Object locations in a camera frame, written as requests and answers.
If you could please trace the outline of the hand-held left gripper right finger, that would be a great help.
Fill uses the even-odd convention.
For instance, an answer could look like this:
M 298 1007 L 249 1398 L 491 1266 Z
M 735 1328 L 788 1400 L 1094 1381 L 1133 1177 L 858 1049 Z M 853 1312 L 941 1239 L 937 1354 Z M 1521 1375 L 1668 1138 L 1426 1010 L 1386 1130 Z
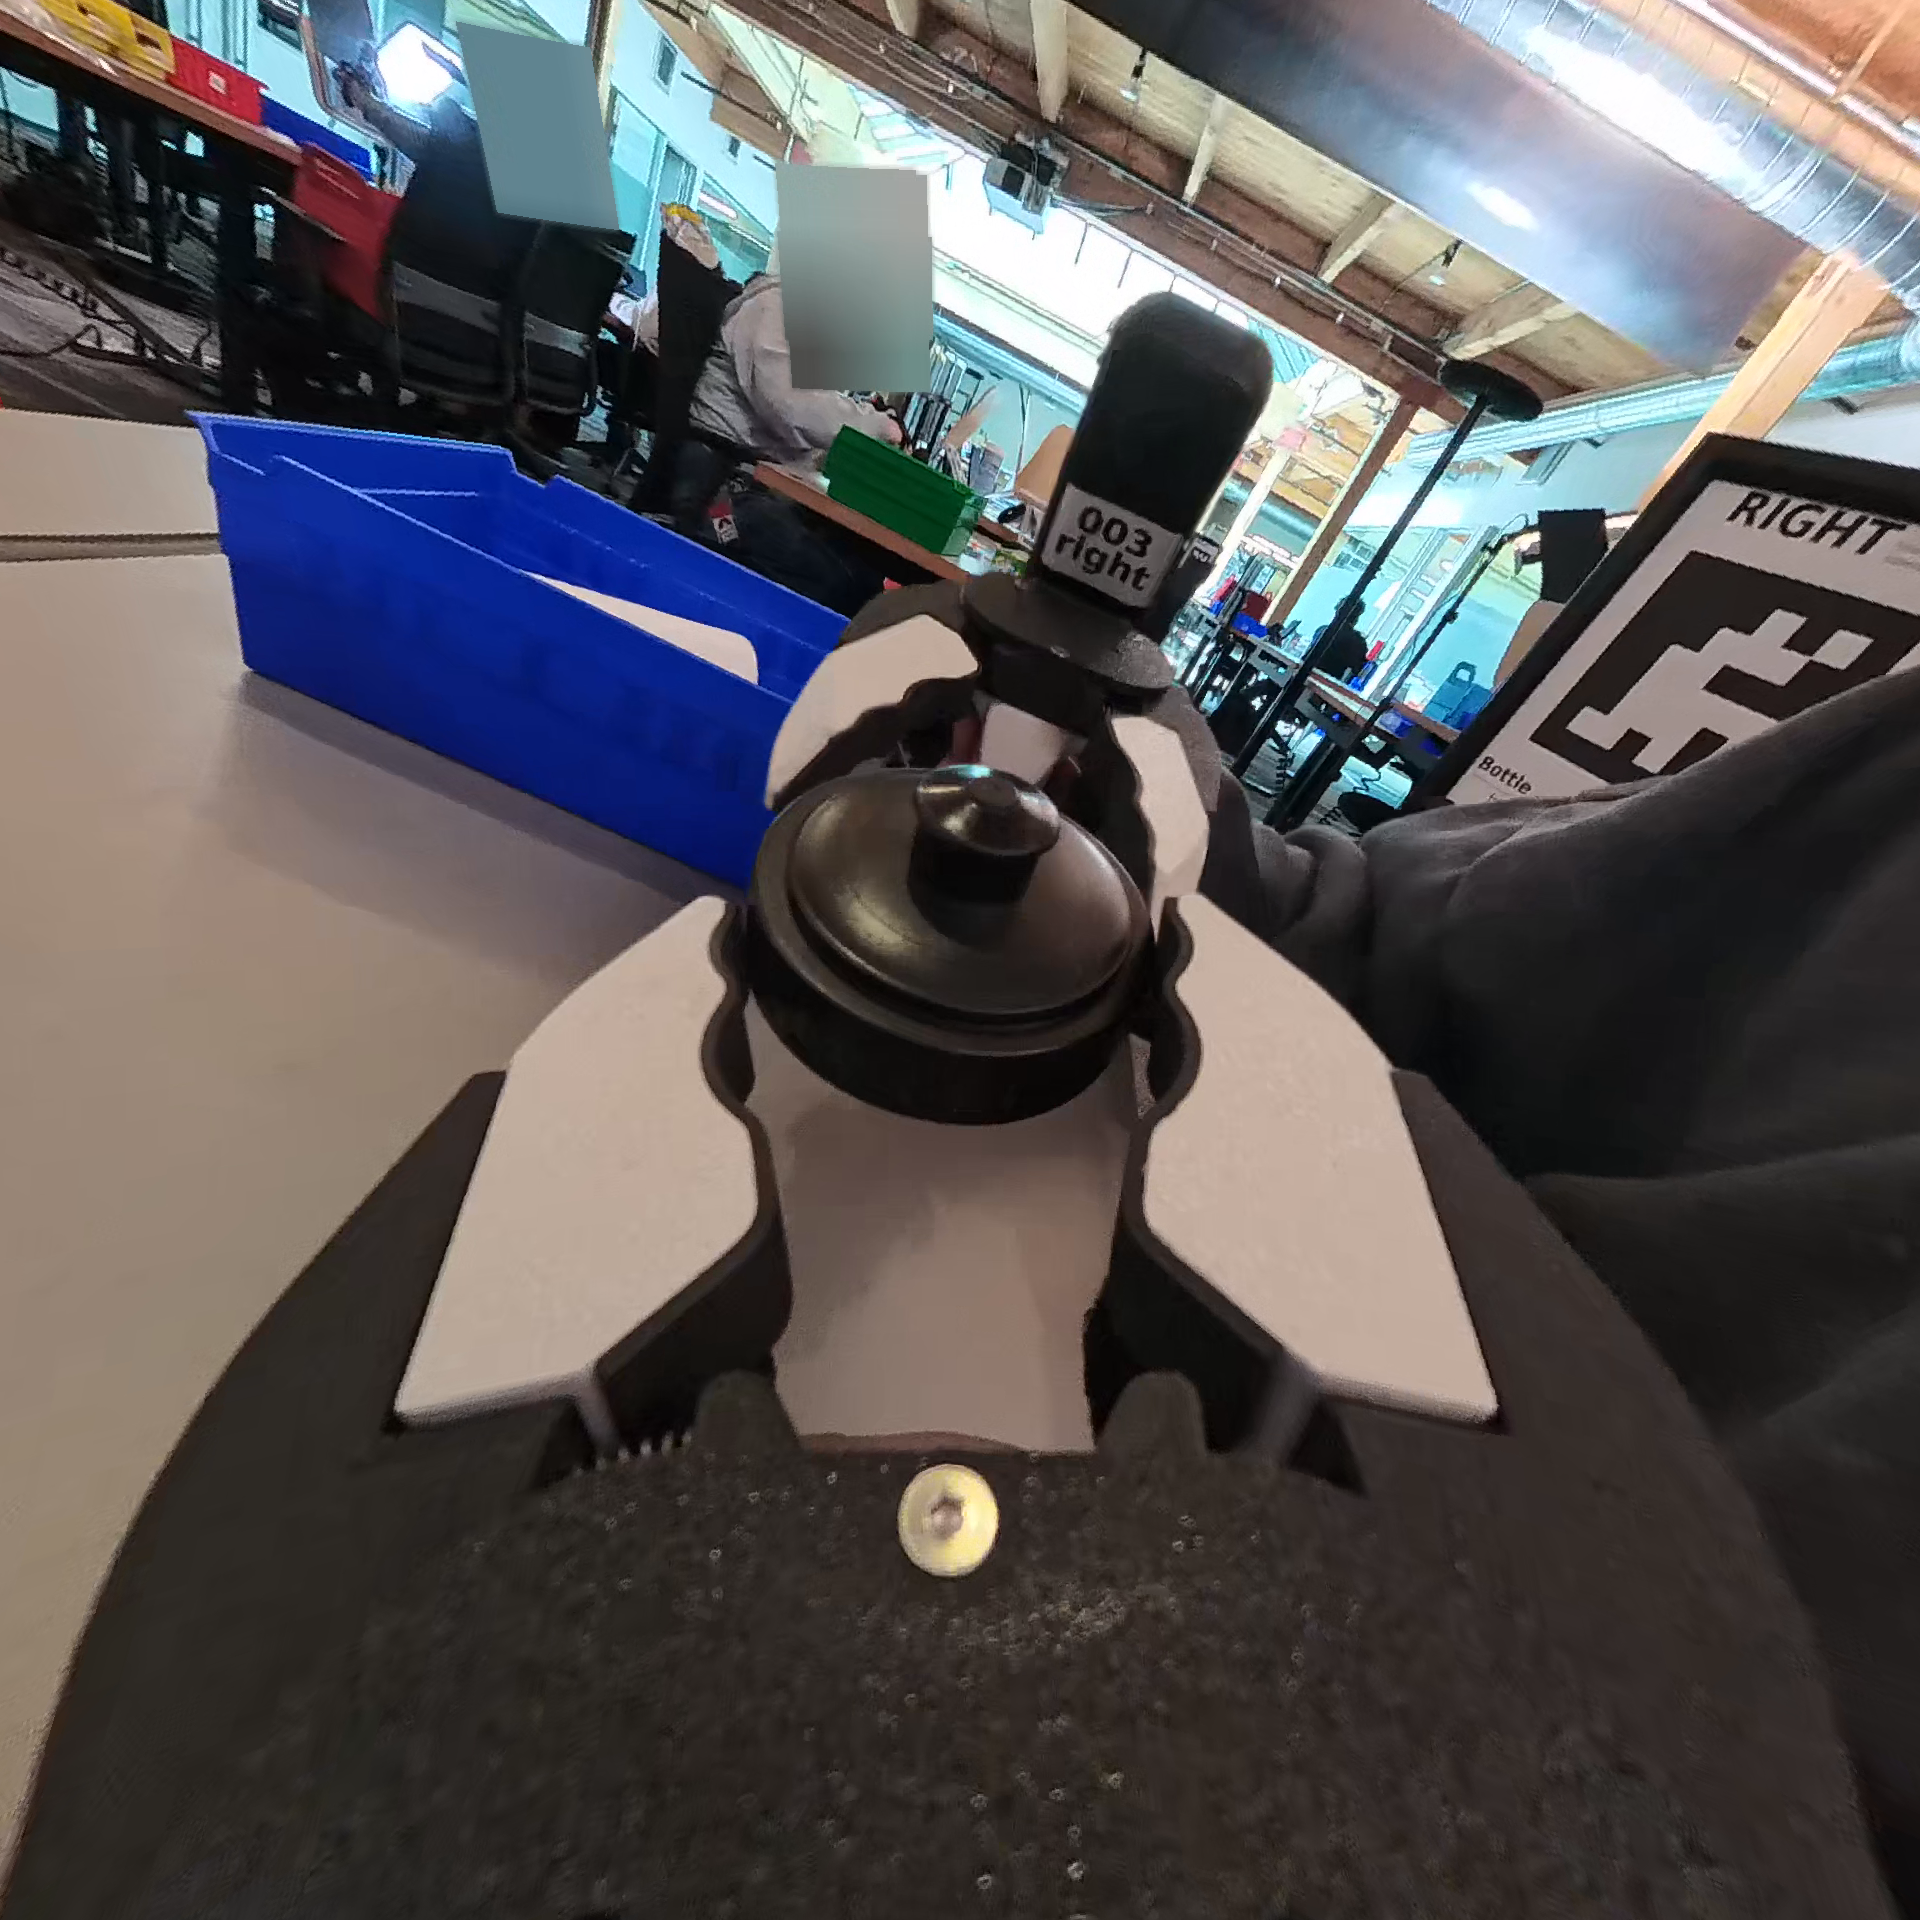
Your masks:
M 1491 1429 L 1501 1398 L 1393 1071 L 1225 910 L 1163 910 L 1097 1328 L 1196 1390 L 1212 1452 L 1287 1459 L 1360 1406 Z

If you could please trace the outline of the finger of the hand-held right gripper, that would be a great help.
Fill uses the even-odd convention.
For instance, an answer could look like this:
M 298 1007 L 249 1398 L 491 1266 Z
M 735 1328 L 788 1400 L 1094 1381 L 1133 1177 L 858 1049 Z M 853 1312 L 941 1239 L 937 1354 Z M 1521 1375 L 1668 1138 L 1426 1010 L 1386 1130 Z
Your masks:
M 838 646 L 789 706 L 766 766 L 765 805 L 883 756 L 905 736 L 974 706 L 980 661 L 965 638 L 925 612 Z
M 1112 721 L 1133 770 L 1135 810 L 1146 831 L 1146 903 L 1196 892 L 1212 840 L 1222 758 L 1198 708 L 1166 705 Z

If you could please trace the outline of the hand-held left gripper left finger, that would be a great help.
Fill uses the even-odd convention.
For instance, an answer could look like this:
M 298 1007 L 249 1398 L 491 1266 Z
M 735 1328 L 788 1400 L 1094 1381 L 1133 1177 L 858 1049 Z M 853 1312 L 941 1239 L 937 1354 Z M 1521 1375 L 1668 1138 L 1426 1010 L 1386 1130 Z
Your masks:
M 705 897 L 612 960 L 509 1061 L 394 1416 L 569 1405 L 599 1452 L 692 1428 L 765 1373 L 793 1308 L 749 1114 L 740 914 Z

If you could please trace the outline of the black bottle lid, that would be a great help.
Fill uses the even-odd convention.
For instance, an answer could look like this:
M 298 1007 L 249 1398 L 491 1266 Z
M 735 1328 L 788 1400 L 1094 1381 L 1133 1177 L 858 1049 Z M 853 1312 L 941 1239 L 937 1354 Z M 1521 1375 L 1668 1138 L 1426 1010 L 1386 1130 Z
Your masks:
M 1146 977 L 1146 899 L 1036 785 L 877 770 L 792 801 L 749 877 L 741 969 L 782 1045 L 855 1102 L 1015 1124 L 1108 1071 Z

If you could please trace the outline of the blue storage bin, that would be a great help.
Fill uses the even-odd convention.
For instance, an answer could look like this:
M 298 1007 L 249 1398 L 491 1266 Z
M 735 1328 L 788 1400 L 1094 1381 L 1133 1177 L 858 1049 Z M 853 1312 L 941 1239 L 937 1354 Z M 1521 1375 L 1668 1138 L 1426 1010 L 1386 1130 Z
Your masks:
M 746 880 L 773 738 L 843 614 L 501 445 L 195 423 L 253 676 Z M 533 574 L 743 633 L 759 684 Z

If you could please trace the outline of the person's right forearm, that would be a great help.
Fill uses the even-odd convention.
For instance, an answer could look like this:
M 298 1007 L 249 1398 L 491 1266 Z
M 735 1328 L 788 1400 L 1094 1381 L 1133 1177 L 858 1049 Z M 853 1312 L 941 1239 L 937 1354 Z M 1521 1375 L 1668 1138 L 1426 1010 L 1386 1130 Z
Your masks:
M 1806 1171 L 1915 1211 L 1915 676 L 1682 774 L 1278 831 L 1203 892 L 1525 1178 Z

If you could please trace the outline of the background wooden desk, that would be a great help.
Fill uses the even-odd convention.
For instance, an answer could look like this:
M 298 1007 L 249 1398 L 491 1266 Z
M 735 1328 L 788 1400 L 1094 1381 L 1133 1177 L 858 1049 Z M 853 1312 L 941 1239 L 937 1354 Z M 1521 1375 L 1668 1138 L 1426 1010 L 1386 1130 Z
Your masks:
M 776 494 L 858 543 L 881 569 L 889 588 L 963 584 L 989 572 L 1021 572 L 1029 559 L 1029 545 L 993 520 L 980 520 L 947 550 L 933 550 L 836 501 L 818 474 L 810 470 L 754 465 L 749 476 L 762 492 Z

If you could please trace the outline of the green storage bin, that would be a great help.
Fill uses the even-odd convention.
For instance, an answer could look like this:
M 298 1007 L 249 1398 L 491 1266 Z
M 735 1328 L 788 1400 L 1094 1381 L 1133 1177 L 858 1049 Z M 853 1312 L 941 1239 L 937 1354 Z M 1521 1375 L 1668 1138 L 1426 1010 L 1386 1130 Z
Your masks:
M 981 497 L 970 487 L 850 427 L 818 473 L 834 501 L 944 561 L 968 548 L 980 520 Z

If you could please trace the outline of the ceiling projector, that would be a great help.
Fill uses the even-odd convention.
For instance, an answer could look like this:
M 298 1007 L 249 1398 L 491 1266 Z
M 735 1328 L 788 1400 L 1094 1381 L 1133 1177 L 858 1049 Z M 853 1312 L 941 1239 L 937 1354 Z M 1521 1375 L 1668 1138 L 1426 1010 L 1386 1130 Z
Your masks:
M 981 163 L 989 212 L 1033 234 L 1045 233 L 1068 163 L 1042 134 L 1015 134 Z

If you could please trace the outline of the black office chair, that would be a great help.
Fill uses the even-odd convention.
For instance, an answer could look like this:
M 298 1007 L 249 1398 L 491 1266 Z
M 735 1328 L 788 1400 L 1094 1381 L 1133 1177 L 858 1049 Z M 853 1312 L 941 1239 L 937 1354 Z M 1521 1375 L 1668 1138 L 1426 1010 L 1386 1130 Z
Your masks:
M 630 263 L 618 229 L 537 223 L 491 262 L 387 263 L 387 370 L 396 394 L 541 458 L 597 408 L 599 342 Z

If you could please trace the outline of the black framed marker sign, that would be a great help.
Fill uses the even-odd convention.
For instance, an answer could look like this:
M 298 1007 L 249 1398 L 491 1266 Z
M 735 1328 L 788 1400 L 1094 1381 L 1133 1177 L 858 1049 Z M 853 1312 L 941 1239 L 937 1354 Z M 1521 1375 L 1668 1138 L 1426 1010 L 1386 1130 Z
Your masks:
M 1915 668 L 1918 470 L 1701 442 L 1573 591 L 1413 808 L 1682 774 Z

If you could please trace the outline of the red chair cover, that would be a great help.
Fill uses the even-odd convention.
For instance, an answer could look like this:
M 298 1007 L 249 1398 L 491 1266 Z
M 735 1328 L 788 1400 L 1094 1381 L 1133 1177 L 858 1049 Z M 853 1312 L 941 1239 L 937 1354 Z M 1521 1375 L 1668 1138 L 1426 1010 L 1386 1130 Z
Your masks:
M 389 318 L 389 242 L 404 196 L 367 179 L 353 163 L 301 144 L 293 208 L 323 293 L 371 325 Z

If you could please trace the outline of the small blue bin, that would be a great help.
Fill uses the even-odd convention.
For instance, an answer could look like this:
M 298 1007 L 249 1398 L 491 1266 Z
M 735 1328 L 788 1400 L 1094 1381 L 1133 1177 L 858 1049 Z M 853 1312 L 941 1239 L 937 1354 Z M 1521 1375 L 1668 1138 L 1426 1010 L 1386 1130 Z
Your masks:
M 289 106 L 272 92 L 261 94 L 261 125 L 301 149 L 316 149 L 346 163 L 366 179 L 374 179 L 377 165 L 366 143 Z

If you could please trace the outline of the background table with bins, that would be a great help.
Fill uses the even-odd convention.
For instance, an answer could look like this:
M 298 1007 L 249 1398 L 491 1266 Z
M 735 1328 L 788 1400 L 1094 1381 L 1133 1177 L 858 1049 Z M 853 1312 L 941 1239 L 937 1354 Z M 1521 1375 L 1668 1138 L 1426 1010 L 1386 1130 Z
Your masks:
M 213 319 L 221 361 L 211 391 L 221 412 L 253 413 L 261 399 L 255 310 L 270 257 L 258 237 L 261 216 L 293 195 L 301 147 L 89 51 L 55 23 L 37 23 L 23 5 L 5 5 L 2 49 L 7 76 L 129 122 L 149 186 L 159 192 L 177 186 L 216 205 Z

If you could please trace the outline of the small red bin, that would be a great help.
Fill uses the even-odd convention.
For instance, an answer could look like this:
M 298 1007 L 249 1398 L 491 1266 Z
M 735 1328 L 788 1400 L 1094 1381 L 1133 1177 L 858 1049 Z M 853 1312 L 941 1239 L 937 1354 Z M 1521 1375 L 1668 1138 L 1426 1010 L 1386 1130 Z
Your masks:
M 265 124 L 265 85 L 243 68 L 233 68 L 179 36 L 174 36 L 172 84 L 179 94 L 204 108 L 228 114 L 228 117 L 255 128 Z

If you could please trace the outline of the small yellow bins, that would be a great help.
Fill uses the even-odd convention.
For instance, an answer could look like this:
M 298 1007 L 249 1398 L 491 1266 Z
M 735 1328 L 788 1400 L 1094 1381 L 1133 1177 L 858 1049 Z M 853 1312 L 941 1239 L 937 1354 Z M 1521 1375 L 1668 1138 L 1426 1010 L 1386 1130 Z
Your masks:
M 89 56 L 152 80 L 174 84 L 175 40 L 164 23 L 119 2 L 35 2 L 43 32 Z

